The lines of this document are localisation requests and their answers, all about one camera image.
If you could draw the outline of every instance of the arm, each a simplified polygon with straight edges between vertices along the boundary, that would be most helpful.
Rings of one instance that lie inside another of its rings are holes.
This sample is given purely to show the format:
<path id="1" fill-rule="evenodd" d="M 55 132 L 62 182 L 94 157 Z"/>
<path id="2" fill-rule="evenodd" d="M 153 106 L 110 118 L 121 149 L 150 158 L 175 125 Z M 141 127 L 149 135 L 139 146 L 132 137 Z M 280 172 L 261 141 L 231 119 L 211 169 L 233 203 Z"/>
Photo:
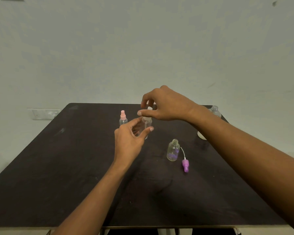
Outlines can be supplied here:
<path id="1" fill-rule="evenodd" d="M 115 154 L 112 165 L 53 235 L 99 233 L 122 178 L 139 154 L 145 137 L 153 130 L 153 127 L 146 128 L 138 137 L 135 137 L 132 131 L 135 131 L 135 126 L 140 122 L 141 118 L 137 118 L 115 130 Z"/>
<path id="2" fill-rule="evenodd" d="M 143 97 L 156 110 L 138 115 L 184 120 L 199 130 L 223 159 L 294 228 L 294 158 L 213 115 L 204 106 L 162 86 Z"/>

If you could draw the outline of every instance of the small plastic bottle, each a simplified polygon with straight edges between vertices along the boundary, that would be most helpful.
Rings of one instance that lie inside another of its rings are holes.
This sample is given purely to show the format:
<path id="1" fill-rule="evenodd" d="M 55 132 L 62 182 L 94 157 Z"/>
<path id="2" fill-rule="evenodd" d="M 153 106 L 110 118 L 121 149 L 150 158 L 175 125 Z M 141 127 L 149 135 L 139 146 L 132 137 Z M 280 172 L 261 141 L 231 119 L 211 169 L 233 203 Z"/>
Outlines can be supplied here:
<path id="1" fill-rule="evenodd" d="M 143 118 L 142 118 L 142 122 L 143 122 L 143 124 L 142 124 L 142 126 L 141 126 L 141 128 L 140 128 L 140 130 L 139 130 L 138 136 L 141 134 L 141 132 L 142 132 L 144 129 L 146 129 L 146 128 L 148 128 L 148 127 L 151 126 L 152 119 L 151 119 L 151 117 L 143 117 Z"/>
<path id="2" fill-rule="evenodd" d="M 179 155 L 179 151 L 179 141 L 177 139 L 173 139 L 168 146 L 167 158 L 172 162 L 176 161 L 177 156 Z"/>
<path id="3" fill-rule="evenodd" d="M 212 106 L 209 110 L 211 111 L 212 114 L 221 118 L 222 115 L 221 115 L 220 111 L 218 110 L 218 106 Z M 207 140 L 199 131 L 197 132 L 197 135 L 201 139 Z"/>
<path id="4" fill-rule="evenodd" d="M 120 125 L 126 124 L 127 123 L 127 118 L 125 115 L 125 111 L 121 110 L 121 115 L 120 115 Z"/>

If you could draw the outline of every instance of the purple cap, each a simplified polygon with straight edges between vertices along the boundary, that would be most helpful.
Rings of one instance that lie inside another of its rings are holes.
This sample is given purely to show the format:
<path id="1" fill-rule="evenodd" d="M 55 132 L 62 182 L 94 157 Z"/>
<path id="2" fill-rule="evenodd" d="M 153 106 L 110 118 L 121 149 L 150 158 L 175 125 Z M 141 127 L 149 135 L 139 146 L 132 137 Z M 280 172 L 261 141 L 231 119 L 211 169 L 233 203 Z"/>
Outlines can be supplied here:
<path id="1" fill-rule="evenodd" d="M 184 167 L 184 172 L 188 172 L 189 162 L 188 162 L 187 159 L 184 159 L 184 160 L 182 161 L 182 165 L 183 165 L 183 167 Z"/>

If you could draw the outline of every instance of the wall socket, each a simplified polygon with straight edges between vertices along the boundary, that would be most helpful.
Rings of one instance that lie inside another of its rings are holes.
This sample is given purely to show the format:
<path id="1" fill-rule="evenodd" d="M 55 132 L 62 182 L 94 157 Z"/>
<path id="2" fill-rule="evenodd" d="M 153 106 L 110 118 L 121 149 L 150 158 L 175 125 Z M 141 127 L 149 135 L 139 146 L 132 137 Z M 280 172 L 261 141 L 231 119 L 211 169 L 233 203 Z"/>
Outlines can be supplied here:
<path id="1" fill-rule="evenodd" d="M 52 108 L 27 108 L 29 117 L 32 120 L 53 120 L 61 109 Z"/>

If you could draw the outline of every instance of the forearm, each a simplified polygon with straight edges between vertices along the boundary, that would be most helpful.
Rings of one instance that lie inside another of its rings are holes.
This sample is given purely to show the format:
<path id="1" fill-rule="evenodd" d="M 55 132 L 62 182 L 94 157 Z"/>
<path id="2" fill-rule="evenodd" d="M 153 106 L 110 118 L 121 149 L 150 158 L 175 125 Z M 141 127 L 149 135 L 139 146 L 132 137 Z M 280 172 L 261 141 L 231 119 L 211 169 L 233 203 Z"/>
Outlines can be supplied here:
<path id="1" fill-rule="evenodd" d="M 193 124 L 223 159 L 294 226 L 294 158 L 198 106 Z"/>
<path id="2" fill-rule="evenodd" d="M 125 172 L 125 168 L 112 164 L 94 189 L 53 234 L 98 234 Z"/>

